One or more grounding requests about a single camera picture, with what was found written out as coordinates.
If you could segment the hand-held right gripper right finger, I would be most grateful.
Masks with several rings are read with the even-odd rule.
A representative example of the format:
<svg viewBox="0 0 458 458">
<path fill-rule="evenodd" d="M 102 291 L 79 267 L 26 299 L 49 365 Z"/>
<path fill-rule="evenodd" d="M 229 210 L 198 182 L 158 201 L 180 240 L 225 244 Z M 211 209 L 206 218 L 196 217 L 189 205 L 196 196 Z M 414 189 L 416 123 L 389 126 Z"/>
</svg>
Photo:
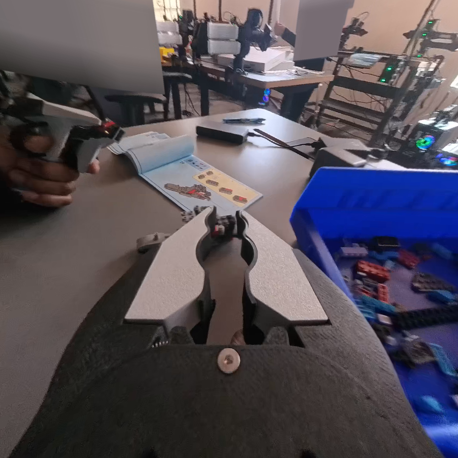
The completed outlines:
<svg viewBox="0 0 458 458">
<path fill-rule="evenodd" d="M 321 325 L 328 316 L 293 248 L 245 211 L 236 214 L 244 279 L 244 326 Z"/>
</svg>

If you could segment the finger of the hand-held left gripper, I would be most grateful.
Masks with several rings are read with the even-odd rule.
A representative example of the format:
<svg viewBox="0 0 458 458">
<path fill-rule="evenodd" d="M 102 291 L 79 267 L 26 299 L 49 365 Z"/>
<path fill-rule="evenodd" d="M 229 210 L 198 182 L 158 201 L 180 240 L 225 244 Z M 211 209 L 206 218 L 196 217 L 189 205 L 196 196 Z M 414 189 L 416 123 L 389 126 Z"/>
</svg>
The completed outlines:
<svg viewBox="0 0 458 458">
<path fill-rule="evenodd" d="M 102 120 L 89 111 L 45 101 L 26 95 L 26 119 L 34 122 L 67 121 L 71 125 L 101 125 Z"/>
<path fill-rule="evenodd" d="M 99 151 L 112 144 L 104 137 L 100 125 L 74 127 L 69 136 L 69 167 L 86 173 Z"/>
</svg>

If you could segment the small black red brick assembly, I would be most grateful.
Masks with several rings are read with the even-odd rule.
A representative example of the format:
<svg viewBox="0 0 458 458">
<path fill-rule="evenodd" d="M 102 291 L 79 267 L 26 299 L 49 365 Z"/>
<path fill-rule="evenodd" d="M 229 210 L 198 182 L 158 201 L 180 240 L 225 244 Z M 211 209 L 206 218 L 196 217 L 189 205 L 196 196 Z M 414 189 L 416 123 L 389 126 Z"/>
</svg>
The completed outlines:
<svg viewBox="0 0 458 458">
<path fill-rule="evenodd" d="M 105 138 L 111 140 L 112 143 L 119 143 L 125 136 L 125 130 L 117 123 L 111 120 L 104 120 L 100 128 Z"/>
</svg>

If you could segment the grey black toy brick truck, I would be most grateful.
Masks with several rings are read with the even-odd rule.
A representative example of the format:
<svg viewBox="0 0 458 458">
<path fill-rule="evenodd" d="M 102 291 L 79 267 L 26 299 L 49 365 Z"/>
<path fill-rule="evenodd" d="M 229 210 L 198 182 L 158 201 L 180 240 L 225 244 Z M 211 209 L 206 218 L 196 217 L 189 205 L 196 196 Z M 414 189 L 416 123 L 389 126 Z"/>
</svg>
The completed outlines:
<svg viewBox="0 0 458 458">
<path fill-rule="evenodd" d="M 195 206 L 190 211 L 182 211 L 180 214 L 181 222 L 183 224 L 189 223 L 207 208 L 208 206 Z M 237 222 L 234 215 L 220 216 L 216 214 L 215 218 L 215 223 L 213 225 L 210 225 L 210 229 L 212 230 L 211 238 L 214 241 L 214 244 L 221 244 L 223 242 L 231 240 L 234 237 L 238 237 Z M 148 234 L 144 237 L 137 239 L 136 249 L 138 253 L 144 254 L 153 247 L 160 246 L 170 236 L 171 234 L 162 232 L 154 232 L 152 234 Z"/>
</svg>

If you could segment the grey desk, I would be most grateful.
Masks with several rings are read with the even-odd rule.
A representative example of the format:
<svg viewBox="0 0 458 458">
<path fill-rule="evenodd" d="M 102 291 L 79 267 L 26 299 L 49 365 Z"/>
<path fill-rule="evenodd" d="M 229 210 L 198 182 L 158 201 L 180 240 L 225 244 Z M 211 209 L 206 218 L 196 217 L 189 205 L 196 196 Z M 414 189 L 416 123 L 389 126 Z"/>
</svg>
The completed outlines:
<svg viewBox="0 0 458 458">
<path fill-rule="evenodd" d="M 173 331 L 154 349 L 159 325 L 123 324 L 151 254 L 107 291 L 102 276 L 123 266 L 128 218 L 120 198 L 110 197 L 66 228 L 66 213 L 17 204 L 1 214 L 9 235 L 1 309 L 17 312 L 38 341 L 1 358 L 1 388 L 36 388 L 32 377 L 50 362 L 72 316 L 88 311 L 54 369 L 30 425 L 14 443 L 16 429 L 1 429 L 1 457 L 363 457 L 364 389 L 325 356 L 337 337 L 336 319 L 318 326 L 280 326 L 261 343 L 242 345 L 232 374 L 217 364 L 222 346 L 198 344 L 193 332 Z"/>
</svg>

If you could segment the person's left hand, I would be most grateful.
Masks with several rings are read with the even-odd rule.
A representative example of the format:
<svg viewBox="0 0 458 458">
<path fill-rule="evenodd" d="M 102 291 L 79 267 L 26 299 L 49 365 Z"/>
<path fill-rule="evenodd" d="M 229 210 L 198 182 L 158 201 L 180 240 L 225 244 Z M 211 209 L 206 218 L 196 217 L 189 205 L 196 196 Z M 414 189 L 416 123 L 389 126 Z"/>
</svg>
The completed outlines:
<svg viewBox="0 0 458 458">
<path fill-rule="evenodd" d="M 1 206 L 14 201 L 46 208 L 62 208 L 72 203 L 80 174 L 62 163 L 27 157 L 16 150 L 1 132 Z"/>
</svg>

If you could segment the dark grey office chair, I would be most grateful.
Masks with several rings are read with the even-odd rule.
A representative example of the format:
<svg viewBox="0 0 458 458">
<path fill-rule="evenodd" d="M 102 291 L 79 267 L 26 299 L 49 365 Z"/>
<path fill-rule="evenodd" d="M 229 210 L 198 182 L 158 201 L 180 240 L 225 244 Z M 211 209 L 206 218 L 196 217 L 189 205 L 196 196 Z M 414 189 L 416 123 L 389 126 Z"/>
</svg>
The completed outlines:
<svg viewBox="0 0 458 458">
<path fill-rule="evenodd" d="M 145 106 L 161 104 L 164 121 L 169 120 L 169 106 L 172 104 L 175 120 L 182 119 L 180 85 L 192 82 L 192 76 L 184 72 L 163 72 L 164 93 L 148 94 L 129 91 L 110 92 L 103 98 L 112 104 L 118 104 L 121 123 L 124 126 L 146 124 Z"/>
</svg>

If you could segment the brick instruction booklet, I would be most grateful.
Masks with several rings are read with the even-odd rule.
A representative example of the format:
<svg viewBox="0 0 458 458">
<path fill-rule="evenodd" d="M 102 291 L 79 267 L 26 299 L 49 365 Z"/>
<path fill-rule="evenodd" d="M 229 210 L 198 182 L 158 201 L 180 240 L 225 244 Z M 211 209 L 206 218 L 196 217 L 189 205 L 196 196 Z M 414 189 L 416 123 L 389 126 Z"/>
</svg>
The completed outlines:
<svg viewBox="0 0 458 458">
<path fill-rule="evenodd" d="M 108 146 L 126 156 L 138 176 L 184 211 L 214 206 L 220 215 L 235 215 L 263 195 L 194 155 L 189 135 L 169 137 L 149 131 Z"/>
</svg>

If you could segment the pile of mixed toy bricks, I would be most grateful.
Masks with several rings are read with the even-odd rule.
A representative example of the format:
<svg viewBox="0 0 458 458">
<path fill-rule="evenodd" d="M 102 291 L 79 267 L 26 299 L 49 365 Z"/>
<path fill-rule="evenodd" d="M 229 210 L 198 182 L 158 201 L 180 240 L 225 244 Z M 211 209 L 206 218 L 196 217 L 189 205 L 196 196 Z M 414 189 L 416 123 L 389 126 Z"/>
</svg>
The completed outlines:
<svg viewBox="0 0 458 458">
<path fill-rule="evenodd" d="M 325 244 L 421 422 L 457 427 L 457 236 Z"/>
</svg>

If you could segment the large blue plastic bin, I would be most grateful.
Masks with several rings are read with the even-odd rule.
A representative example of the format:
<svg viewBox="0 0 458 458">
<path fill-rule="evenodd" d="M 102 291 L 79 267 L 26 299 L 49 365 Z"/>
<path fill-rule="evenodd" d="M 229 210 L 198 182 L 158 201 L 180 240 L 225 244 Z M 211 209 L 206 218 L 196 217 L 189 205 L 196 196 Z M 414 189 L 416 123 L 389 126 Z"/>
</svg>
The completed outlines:
<svg viewBox="0 0 458 458">
<path fill-rule="evenodd" d="M 458 236 L 457 171 L 321 168 L 290 223 L 299 248 L 351 298 L 326 239 Z M 457 427 L 421 424 L 444 457 L 457 457 Z"/>
</svg>

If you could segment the black silver power bank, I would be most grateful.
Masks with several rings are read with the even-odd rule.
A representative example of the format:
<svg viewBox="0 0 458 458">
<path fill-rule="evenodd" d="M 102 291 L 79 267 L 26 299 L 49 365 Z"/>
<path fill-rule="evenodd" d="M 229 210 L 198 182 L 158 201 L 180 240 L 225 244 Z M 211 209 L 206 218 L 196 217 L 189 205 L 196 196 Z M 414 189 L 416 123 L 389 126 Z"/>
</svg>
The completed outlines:
<svg viewBox="0 0 458 458">
<path fill-rule="evenodd" d="M 249 128 L 217 121 L 207 120 L 196 126 L 197 136 L 234 145 L 245 143 L 249 132 Z"/>
</svg>

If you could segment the white storage boxes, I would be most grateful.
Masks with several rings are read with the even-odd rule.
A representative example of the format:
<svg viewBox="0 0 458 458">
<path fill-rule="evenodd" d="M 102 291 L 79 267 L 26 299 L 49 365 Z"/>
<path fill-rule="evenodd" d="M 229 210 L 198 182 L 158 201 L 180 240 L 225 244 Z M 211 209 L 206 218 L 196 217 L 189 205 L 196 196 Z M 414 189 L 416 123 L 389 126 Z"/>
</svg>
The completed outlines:
<svg viewBox="0 0 458 458">
<path fill-rule="evenodd" d="M 206 22 L 206 28 L 207 54 L 239 54 L 241 43 L 238 41 L 238 25 L 232 23 Z"/>
</svg>

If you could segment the flat white box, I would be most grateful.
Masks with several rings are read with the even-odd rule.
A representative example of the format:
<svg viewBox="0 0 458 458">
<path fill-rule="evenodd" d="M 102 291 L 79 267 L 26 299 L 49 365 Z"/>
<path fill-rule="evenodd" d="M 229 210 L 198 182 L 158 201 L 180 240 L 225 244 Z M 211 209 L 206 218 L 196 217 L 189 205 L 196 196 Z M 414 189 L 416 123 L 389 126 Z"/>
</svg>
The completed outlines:
<svg viewBox="0 0 458 458">
<path fill-rule="evenodd" d="M 272 47 L 266 51 L 251 46 L 249 53 L 243 58 L 242 69 L 260 74 L 292 70 L 295 66 L 293 57 L 293 49 L 288 46 Z"/>
</svg>

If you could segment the computer tower with glowing fans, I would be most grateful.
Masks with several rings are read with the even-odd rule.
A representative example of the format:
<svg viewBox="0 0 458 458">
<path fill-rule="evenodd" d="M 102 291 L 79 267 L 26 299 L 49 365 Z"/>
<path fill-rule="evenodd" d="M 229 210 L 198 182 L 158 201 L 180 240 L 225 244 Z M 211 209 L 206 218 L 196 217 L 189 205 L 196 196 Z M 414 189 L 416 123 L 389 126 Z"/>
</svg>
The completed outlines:
<svg viewBox="0 0 458 458">
<path fill-rule="evenodd" d="M 430 168 L 456 170 L 457 137 L 456 121 L 420 120 L 416 125 L 414 146 Z"/>
</svg>

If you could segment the black metal rig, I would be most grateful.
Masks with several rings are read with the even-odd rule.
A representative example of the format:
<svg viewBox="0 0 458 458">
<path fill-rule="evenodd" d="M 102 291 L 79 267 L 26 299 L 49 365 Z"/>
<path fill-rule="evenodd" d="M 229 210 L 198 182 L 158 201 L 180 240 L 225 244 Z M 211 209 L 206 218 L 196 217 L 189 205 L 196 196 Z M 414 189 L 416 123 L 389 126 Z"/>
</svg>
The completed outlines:
<svg viewBox="0 0 458 458">
<path fill-rule="evenodd" d="M 447 1 L 380 1 L 394 9 L 382 15 L 380 44 L 372 49 L 355 41 L 369 34 L 371 13 L 348 20 L 338 53 L 328 58 L 333 79 L 315 106 L 312 126 L 354 134 L 370 146 L 406 143 L 418 113 L 444 81 L 446 57 L 457 53 L 457 32 L 440 30 L 441 3 Z"/>
</svg>

